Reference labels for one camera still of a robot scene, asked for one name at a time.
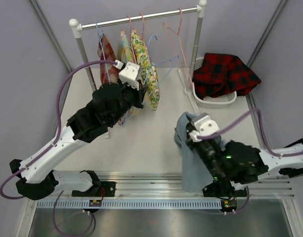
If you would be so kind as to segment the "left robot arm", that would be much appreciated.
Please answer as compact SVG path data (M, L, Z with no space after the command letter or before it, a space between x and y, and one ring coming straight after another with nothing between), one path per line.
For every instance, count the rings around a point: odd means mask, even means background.
M92 100L71 116L54 138L26 160L10 162L17 175L19 194L31 200L40 200L56 191L71 191L74 197L103 195L102 184L92 170L58 171L55 167L76 150L105 134L131 108L143 108L147 86L132 88L128 83L105 83L92 93Z

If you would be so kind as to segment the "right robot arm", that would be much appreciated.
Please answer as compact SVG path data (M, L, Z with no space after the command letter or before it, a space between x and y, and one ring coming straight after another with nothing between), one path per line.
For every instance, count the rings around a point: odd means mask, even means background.
M197 138L206 131L217 132L216 122L209 117L188 119L186 144L199 155L213 179L202 189L205 197L246 197L250 183L274 177L303 176L303 138L269 152L233 140L221 148L215 139Z

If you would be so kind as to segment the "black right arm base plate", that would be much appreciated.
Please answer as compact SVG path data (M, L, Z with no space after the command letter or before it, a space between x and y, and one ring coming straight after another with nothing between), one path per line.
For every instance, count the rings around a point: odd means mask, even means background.
M230 182L218 182L213 181L211 184L205 186L202 189L204 197L216 197L216 198L230 198L232 193L232 186Z

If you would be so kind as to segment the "light blue denim garment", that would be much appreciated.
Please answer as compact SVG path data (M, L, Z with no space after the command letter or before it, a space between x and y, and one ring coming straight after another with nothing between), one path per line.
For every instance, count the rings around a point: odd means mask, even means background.
M202 190L213 182L213 177L201 160L199 153L195 149L191 149L186 143L188 139L187 124L193 121L196 123L195 130L197 127L201 127L203 123L208 124L209 122L213 123L215 132L219 130L217 123L207 113L194 115L184 112L179 117L175 128L174 141L180 148L182 155L182 187L187 192Z

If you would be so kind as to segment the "pink wire hanger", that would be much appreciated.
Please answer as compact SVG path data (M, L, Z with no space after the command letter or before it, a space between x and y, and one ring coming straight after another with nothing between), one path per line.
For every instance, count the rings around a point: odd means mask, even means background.
M174 29L168 23L163 22L163 29L166 34L166 39L169 42L170 49L174 54L180 57L180 59L178 59L178 68L182 73L184 88L189 90L191 87L191 77L187 68L186 57L184 54L183 45L180 37L180 31L183 21L183 12L180 7L178 8L178 14L179 14L178 27Z

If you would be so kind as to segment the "red black plaid skirt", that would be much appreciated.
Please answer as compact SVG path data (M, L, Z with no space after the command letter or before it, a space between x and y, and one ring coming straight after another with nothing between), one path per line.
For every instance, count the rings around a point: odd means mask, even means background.
M236 92L246 96L261 79L238 56L206 53L202 66L194 71L192 82L198 98L217 98Z

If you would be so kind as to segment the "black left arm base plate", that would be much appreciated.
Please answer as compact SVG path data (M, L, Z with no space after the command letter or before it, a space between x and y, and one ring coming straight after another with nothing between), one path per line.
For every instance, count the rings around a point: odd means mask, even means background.
M99 185L93 185L87 191L72 191L73 197L114 197L116 182L101 181Z

